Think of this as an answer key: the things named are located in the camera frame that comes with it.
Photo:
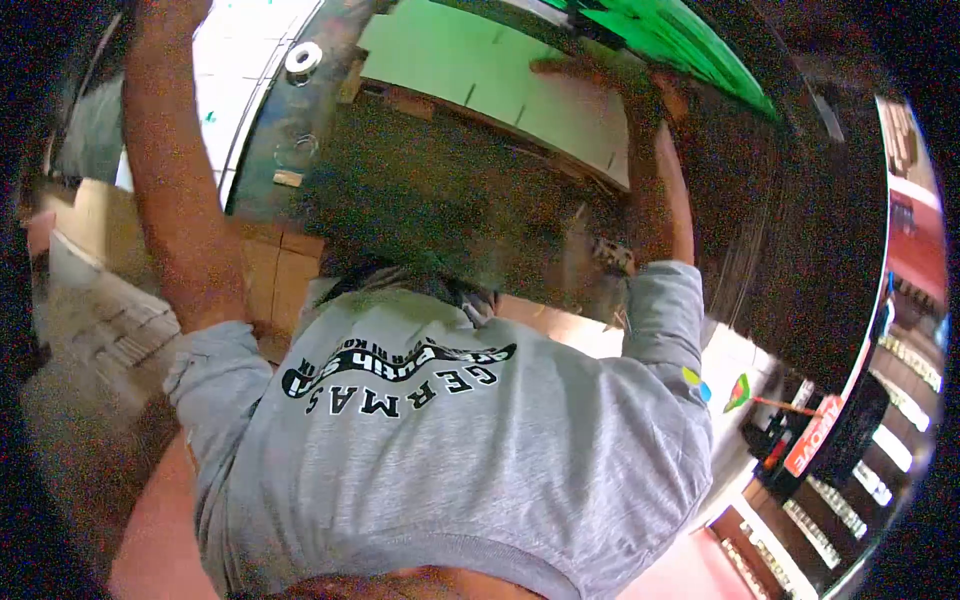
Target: red sign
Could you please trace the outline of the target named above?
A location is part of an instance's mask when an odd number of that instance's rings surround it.
[[[820,446],[823,445],[827,434],[840,416],[844,404],[847,401],[840,396],[827,396],[817,407],[817,417],[810,421],[810,424],[804,430],[797,443],[793,445],[790,453],[787,454],[784,466],[794,477],[800,475],[810,464],[810,459],[817,453]]]

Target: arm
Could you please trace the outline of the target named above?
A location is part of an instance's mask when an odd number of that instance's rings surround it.
[[[123,90],[144,238],[183,333],[246,318],[240,243],[220,207],[194,97],[192,35],[208,8],[143,3]]]

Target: gray sweatshirt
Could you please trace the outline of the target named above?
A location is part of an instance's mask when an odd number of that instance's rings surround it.
[[[184,338],[165,389],[214,587],[432,564],[614,597],[710,485],[709,415],[682,372],[700,372],[700,274],[652,263],[629,289],[613,359],[405,290],[328,302],[276,374],[246,324]]]

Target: pink wall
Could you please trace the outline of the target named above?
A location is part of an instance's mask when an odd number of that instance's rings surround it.
[[[709,529],[677,539],[617,600],[755,600]]]

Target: person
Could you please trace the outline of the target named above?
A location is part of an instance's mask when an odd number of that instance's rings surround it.
[[[592,72],[630,116],[646,265],[628,281],[622,357],[592,359],[492,316],[482,295],[374,267],[311,283],[275,373],[247,323],[239,242],[201,140],[191,40],[208,6],[144,0],[123,99],[145,240],[184,334],[164,389],[197,468],[196,535],[216,590],[616,595],[711,482],[702,284],[653,87],[637,93],[596,61],[532,65]]]

